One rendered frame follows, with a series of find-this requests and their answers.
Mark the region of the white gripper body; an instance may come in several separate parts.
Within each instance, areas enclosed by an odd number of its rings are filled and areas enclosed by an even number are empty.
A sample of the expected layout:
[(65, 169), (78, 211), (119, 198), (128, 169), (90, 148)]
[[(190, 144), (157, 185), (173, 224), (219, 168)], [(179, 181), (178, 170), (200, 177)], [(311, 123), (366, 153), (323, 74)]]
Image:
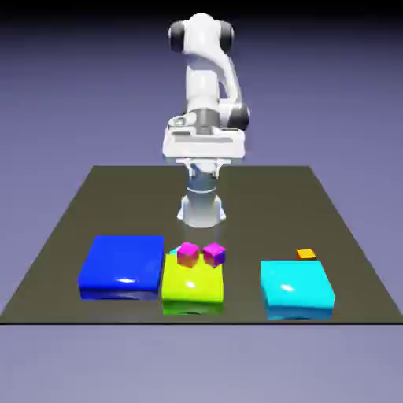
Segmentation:
[(195, 126), (165, 128), (162, 153), (168, 160), (229, 160), (245, 157), (246, 136), (242, 130), (213, 127), (210, 135), (196, 133)]

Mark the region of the small magenta cube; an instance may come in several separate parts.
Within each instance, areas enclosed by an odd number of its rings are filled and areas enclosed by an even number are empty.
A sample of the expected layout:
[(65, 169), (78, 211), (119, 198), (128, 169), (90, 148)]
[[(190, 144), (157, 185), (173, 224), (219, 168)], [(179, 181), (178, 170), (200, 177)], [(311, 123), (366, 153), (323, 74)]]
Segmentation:
[(213, 242), (202, 249), (204, 262), (215, 268), (222, 265), (226, 259), (226, 249), (224, 246)]
[(184, 242), (177, 250), (177, 264), (193, 268), (199, 259), (200, 247), (190, 242)]

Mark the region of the large yellow-green box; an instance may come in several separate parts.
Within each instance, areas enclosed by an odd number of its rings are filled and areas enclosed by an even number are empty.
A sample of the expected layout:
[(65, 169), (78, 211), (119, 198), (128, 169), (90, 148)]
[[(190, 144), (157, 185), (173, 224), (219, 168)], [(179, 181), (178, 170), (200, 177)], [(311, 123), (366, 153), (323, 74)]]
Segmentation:
[(165, 256), (161, 283), (164, 315), (218, 315), (224, 307), (223, 266), (206, 264), (202, 255), (188, 268), (175, 254)]

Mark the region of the large blue box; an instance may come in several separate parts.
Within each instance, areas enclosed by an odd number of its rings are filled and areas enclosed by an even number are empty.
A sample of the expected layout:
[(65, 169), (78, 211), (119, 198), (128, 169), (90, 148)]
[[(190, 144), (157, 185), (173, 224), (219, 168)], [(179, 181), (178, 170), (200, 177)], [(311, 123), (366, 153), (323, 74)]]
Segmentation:
[(158, 298), (162, 235), (97, 235), (77, 278), (83, 300)]

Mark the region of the large cyan box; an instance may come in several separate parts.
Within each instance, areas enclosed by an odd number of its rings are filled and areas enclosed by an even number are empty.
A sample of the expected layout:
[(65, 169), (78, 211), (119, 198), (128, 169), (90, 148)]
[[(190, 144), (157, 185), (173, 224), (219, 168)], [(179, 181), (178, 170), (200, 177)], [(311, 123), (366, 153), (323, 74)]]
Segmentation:
[(262, 261), (260, 284), (270, 320), (331, 317), (335, 292), (320, 261)]

